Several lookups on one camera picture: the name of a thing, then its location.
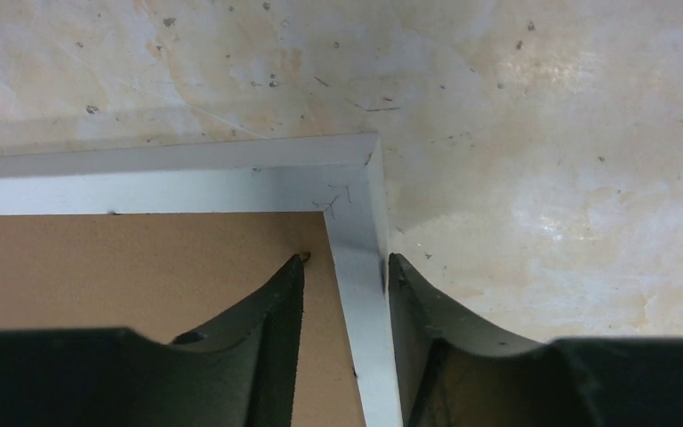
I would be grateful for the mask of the brown frame backing board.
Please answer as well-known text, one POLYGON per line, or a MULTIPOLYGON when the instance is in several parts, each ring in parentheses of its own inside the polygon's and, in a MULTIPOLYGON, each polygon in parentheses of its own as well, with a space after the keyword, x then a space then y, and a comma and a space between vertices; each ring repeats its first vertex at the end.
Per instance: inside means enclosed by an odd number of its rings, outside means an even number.
POLYGON ((295 426, 363 410, 320 213, 0 217, 0 329, 128 326, 170 342, 309 254, 295 426))

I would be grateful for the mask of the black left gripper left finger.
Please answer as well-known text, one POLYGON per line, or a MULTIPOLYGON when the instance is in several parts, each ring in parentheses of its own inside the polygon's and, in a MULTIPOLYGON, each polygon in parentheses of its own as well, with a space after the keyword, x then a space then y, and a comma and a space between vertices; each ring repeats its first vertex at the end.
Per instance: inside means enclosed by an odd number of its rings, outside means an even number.
POLYGON ((162 344, 128 327, 0 331, 0 426, 288 426, 306 254, 162 344))

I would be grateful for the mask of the white picture frame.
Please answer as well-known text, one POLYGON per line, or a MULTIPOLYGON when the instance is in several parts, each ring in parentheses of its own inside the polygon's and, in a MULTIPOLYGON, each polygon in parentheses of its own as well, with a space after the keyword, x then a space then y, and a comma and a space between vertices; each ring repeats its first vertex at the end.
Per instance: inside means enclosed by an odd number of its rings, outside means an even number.
POLYGON ((369 426, 402 424, 375 133, 0 157, 0 215, 320 212, 369 426))

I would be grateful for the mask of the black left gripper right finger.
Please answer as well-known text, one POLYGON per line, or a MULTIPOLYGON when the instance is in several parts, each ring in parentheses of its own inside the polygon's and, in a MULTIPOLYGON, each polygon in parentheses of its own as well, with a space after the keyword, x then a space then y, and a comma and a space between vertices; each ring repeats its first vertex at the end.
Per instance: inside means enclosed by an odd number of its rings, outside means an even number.
POLYGON ((388 268, 405 425, 683 426, 683 336, 536 342, 388 268))

